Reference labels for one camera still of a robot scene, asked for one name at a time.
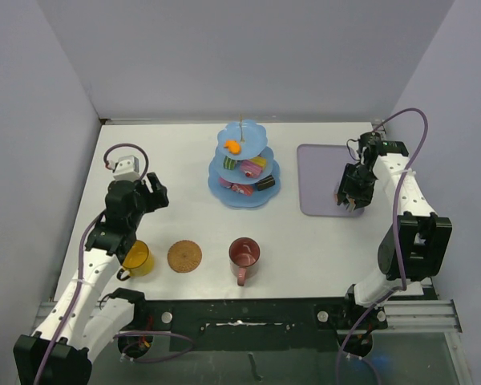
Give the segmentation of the metal tongs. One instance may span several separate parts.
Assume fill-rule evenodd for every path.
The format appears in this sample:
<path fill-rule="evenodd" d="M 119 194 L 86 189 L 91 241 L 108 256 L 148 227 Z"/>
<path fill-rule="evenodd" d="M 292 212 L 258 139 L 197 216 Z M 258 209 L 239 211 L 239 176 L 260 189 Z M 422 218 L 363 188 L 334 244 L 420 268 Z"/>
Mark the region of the metal tongs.
<path fill-rule="evenodd" d="M 356 205 L 353 204 L 349 194 L 345 192 L 341 182 L 337 183 L 335 186 L 333 196 L 337 206 L 343 207 L 349 213 L 354 211 Z"/>

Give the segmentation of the yellow enamel mug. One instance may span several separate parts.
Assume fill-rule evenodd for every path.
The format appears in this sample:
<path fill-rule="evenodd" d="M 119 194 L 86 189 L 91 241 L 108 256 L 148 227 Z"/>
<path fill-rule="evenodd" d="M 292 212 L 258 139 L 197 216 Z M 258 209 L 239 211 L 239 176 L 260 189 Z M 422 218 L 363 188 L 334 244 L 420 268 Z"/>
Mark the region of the yellow enamel mug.
<path fill-rule="evenodd" d="M 148 245 L 136 241 L 124 258 L 116 278 L 124 282 L 130 278 L 139 278 L 152 272 L 155 258 Z"/>

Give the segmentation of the woven rattan coaster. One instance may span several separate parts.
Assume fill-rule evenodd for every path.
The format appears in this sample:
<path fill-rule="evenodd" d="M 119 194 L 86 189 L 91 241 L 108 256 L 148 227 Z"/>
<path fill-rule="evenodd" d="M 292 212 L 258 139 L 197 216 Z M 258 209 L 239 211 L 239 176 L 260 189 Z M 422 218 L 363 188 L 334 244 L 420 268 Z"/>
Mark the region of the woven rattan coaster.
<path fill-rule="evenodd" d="M 202 251 L 194 241 L 178 241 L 168 250 L 168 264 L 177 273 L 192 272 L 201 261 Z"/>

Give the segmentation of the chocolate layered cake slice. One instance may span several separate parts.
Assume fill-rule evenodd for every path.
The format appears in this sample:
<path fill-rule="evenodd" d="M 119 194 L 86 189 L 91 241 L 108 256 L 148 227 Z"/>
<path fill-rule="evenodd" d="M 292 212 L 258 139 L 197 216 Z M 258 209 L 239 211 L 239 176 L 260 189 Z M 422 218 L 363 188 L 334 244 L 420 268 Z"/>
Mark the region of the chocolate layered cake slice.
<path fill-rule="evenodd" d="M 255 183 L 257 191 L 264 191 L 268 188 L 272 188 L 275 184 L 276 181 L 272 175 L 268 175 L 267 177 Z"/>

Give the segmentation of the yellow pink cake slice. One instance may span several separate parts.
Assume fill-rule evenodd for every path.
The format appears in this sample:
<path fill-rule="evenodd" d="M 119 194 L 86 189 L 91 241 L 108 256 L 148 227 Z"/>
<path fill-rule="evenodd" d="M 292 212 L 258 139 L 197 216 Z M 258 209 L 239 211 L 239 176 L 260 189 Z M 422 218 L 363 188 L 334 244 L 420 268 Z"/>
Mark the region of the yellow pink cake slice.
<path fill-rule="evenodd" d="M 267 165 L 267 160 L 264 157 L 261 157 L 261 156 L 253 157 L 252 159 L 250 159 L 250 161 L 252 163 L 258 165 L 262 169 L 265 169 L 265 167 Z"/>

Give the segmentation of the pink strawberry cake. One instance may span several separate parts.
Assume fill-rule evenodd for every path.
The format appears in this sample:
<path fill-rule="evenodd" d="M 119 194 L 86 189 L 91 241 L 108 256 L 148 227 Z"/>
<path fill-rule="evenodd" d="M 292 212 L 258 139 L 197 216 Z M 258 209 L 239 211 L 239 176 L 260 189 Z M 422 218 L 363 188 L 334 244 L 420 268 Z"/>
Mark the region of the pink strawberry cake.
<path fill-rule="evenodd" d="M 263 172 L 261 167 L 252 163 L 250 160 L 243 160 L 240 163 L 240 170 L 248 178 L 258 178 Z"/>

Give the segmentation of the green striped macaron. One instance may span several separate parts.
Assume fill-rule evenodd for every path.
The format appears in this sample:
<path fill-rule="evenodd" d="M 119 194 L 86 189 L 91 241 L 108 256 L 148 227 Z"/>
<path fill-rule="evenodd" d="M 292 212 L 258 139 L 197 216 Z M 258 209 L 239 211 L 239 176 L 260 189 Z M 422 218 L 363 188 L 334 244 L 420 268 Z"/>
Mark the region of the green striped macaron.
<path fill-rule="evenodd" d="M 225 157 L 223 160 L 223 168 L 226 170 L 234 170 L 237 166 L 238 161 L 229 157 Z"/>

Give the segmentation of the red pink macaron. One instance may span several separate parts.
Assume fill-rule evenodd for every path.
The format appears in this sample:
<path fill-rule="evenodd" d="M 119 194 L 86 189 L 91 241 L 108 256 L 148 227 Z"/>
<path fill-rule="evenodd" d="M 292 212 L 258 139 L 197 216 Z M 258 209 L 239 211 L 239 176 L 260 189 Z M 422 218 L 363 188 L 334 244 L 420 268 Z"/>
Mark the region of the red pink macaron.
<path fill-rule="evenodd" d="M 253 187 L 252 185 L 249 184 L 237 184 L 234 183 L 231 185 L 230 189 L 234 191 L 235 193 L 239 193 L 241 195 L 250 197 L 253 194 Z"/>

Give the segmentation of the orange cookie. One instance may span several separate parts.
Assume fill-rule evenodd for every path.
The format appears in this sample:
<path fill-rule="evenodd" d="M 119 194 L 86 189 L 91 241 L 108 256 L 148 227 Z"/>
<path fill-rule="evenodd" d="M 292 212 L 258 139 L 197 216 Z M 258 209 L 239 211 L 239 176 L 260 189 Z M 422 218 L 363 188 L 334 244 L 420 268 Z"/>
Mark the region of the orange cookie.
<path fill-rule="evenodd" d="M 241 145 L 235 140 L 226 140 L 224 148 L 233 155 L 239 155 L 241 153 Z"/>

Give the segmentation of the pink patterned mug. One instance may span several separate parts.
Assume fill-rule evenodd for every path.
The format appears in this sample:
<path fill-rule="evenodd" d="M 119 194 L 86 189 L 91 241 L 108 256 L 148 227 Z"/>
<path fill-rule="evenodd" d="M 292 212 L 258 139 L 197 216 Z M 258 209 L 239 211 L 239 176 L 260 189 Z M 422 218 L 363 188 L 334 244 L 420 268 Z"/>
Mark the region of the pink patterned mug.
<path fill-rule="evenodd" d="M 230 269 L 238 286 L 244 286 L 259 269 L 260 246 L 249 237 L 237 238 L 228 249 Z"/>

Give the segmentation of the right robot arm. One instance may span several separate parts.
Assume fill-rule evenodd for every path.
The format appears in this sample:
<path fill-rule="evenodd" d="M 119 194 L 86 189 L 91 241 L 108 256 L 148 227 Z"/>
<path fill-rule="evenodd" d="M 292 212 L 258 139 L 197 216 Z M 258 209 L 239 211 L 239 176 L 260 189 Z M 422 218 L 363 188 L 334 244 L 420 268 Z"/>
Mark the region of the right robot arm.
<path fill-rule="evenodd" d="M 439 216 L 419 188 L 403 142 L 367 132 L 358 139 L 357 154 L 358 160 L 344 167 L 337 205 L 350 212 L 364 209 L 380 186 L 391 205 L 392 223 L 378 247 L 376 270 L 353 285 L 354 300 L 341 308 L 342 321 L 352 328 L 367 322 L 368 307 L 437 275 L 452 234 L 451 220 Z"/>

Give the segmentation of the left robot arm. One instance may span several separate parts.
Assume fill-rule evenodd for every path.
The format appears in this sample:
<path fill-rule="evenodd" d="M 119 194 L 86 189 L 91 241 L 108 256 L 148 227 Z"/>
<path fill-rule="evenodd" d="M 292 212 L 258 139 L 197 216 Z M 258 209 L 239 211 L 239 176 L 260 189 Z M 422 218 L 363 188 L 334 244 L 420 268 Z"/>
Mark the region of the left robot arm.
<path fill-rule="evenodd" d="M 168 204 L 168 190 L 154 172 L 109 184 L 104 210 L 81 236 L 73 278 L 35 331 L 20 335 L 14 344 L 20 383 L 86 384 L 92 354 L 100 352 L 121 327 L 136 330 L 144 325 L 148 311 L 137 302 L 126 302 L 106 318 L 92 319 L 91 313 L 135 244 L 143 216 Z"/>

